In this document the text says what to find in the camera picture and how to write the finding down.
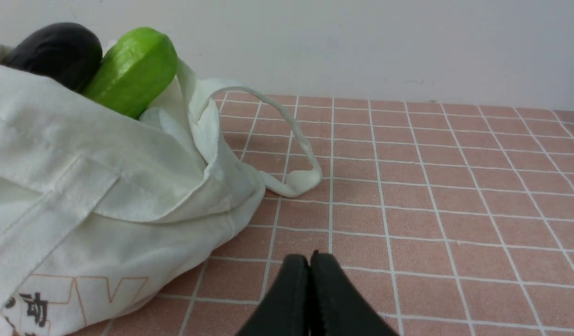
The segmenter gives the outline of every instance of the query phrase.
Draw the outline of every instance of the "black object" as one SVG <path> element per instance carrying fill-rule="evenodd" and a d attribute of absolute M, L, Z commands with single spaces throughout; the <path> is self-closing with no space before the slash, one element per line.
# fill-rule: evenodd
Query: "black object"
<path fill-rule="evenodd" d="M 28 36 L 0 64 L 50 77 L 75 92 L 90 82 L 102 62 L 98 37 L 78 23 L 54 23 Z"/>
<path fill-rule="evenodd" d="M 236 336 L 398 336 L 357 292 L 333 255 L 287 255 Z"/>

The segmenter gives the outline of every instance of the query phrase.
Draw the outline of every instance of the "bag strap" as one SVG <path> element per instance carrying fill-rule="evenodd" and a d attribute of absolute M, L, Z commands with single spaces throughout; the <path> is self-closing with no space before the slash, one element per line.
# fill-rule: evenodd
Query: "bag strap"
<path fill-rule="evenodd" d="M 5 225 L 0 231 L 0 311 L 117 180 L 116 173 L 76 157 L 47 193 Z"/>
<path fill-rule="evenodd" d="M 320 181 L 322 180 L 322 170 L 320 165 L 318 164 L 318 160 L 314 157 L 312 152 L 312 146 L 310 141 L 306 139 L 304 136 L 299 123 L 295 120 L 295 118 L 289 113 L 289 111 L 278 102 L 272 100 L 271 98 L 265 96 L 264 94 L 259 93 L 253 89 L 250 89 L 246 86 L 241 85 L 238 82 L 231 81 L 228 79 L 206 79 L 201 81 L 197 85 L 197 91 L 201 91 L 200 94 L 205 94 L 207 97 L 206 104 L 204 106 L 199 106 L 197 109 L 190 109 L 192 113 L 195 113 L 193 116 L 195 119 L 199 119 L 201 114 L 204 112 L 208 104 L 215 104 L 212 100 L 212 97 L 223 91 L 244 91 L 247 92 L 254 97 L 258 98 L 262 102 L 269 104 L 270 106 L 276 108 L 279 113 L 281 113 L 283 119 L 289 124 L 289 127 L 293 131 L 293 135 L 299 142 L 301 149 L 304 151 L 305 157 L 308 159 L 310 164 L 312 165 L 311 170 L 294 170 L 293 172 L 289 172 L 287 174 L 285 183 L 280 182 L 274 176 L 266 173 L 260 172 L 264 179 L 264 183 L 266 187 L 275 193 L 287 197 L 296 197 L 299 196 L 307 191 L 310 191 L 314 187 L 316 187 Z"/>

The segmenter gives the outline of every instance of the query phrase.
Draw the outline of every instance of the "white canvas tote bag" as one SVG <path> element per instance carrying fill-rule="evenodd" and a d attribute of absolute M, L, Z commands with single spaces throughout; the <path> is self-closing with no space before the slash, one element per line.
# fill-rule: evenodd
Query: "white canvas tote bag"
<path fill-rule="evenodd" d="M 240 161 L 211 99 L 223 90 L 277 108 L 313 168 L 281 183 Z M 140 121 L 0 66 L 0 336 L 62 336 L 131 313 L 238 234 L 266 188 L 298 196 L 320 180 L 285 107 L 184 62 Z"/>

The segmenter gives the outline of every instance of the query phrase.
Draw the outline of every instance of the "pink tiled surface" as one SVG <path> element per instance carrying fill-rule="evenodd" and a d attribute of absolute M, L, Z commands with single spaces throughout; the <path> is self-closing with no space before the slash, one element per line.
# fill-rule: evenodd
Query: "pink tiled surface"
<path fill-rule="evenodd" d="M 574 112 L 273 96 L 325 175 L 134 314 L 79 335 L 233 335 L 288 253 L 333 253 L 402 335 L 574 335 Z M 236 155 L 309 168 L 280 115 L 217 97 Z"/>

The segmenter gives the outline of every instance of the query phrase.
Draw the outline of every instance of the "green object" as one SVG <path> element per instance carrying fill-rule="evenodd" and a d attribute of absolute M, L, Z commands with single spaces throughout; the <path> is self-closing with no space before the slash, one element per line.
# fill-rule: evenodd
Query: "green object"
<path fill-rule="evenodd" d="M 77 23 L 61 22 L 36 30 L 0 63 L 50 77 L 69 90 L 81 92 L 101 60 L 102 46 L 93 32 Z"/>
<path fill-rule="evenodd" d="M 170 38 L 148 27 L 123 35 L 106 53 L 84 96 L 137 119 L 173 81 L 177 52 Z"/>

